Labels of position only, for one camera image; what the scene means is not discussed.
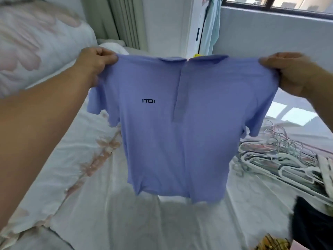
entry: light blue polo shirt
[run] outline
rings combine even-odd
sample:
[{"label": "light blue polo shirt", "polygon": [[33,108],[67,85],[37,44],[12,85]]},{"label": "light blue polo shirt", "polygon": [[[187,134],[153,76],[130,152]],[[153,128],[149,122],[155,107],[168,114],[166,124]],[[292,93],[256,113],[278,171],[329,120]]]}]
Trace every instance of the light blue polo shirt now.
[{"label": "light blue polo shirt", "polygon": [[239,140],[257,136],[278,89],[257,59],[118,55],[89,93],[88,111],[121,123],[128,182],[141,191],[216,202]]}]

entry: hand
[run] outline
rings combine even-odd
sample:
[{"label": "hand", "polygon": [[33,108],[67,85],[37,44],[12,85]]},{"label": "hand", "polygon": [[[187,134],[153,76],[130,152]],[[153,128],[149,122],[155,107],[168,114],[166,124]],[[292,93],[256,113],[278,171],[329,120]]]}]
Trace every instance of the hand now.
[{"label": "hand", "polygon": [[88,77],[90,87],[97,85],[98,75],[105,65],[113,65],[118,61],[115,52],[103,47],[88,47],[81,50],[75,64],[71,67],[79,75]]},{"label": "hand", "polygon": [[300,97],[307,97],[314,82],[325,72],[324,69],[300,53],[276,53],[259,62],[268,68],[280,71],[280,88]]}]

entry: itoi logo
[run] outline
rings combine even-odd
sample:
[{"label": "itoi logo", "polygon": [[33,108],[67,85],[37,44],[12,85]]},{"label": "itoi logo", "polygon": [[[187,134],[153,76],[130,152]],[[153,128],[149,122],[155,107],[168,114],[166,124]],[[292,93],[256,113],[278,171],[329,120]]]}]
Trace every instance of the itoi logo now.
[{"label": "itoi logo", "polygon": [[153,99],[142,99],[143,103],[155,103],[155,100]]}]

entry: curtain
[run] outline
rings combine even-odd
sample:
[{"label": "curtain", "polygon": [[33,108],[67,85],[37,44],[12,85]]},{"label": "curtain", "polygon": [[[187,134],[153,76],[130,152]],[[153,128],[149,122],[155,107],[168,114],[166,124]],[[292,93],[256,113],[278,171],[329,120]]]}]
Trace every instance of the curtain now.
[{"label": "curtain", "polygon": [[98,39],[123,40],[147,51],[142,0],[81,0],[88,24]]},{"label": "curtain", "polygon": [[210,55],[219,38],[222,0],[210,0],[202,29],[199,54]]}]

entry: green curtain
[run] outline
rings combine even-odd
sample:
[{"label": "green curtain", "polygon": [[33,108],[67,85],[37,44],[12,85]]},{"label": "green curtain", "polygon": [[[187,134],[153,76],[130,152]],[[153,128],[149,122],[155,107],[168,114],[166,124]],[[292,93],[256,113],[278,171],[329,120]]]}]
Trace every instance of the green curtain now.
[{"label": "green curtain", "polygon": [[142,0],[81,0],[96,38],[123,40],[148,50]]}]

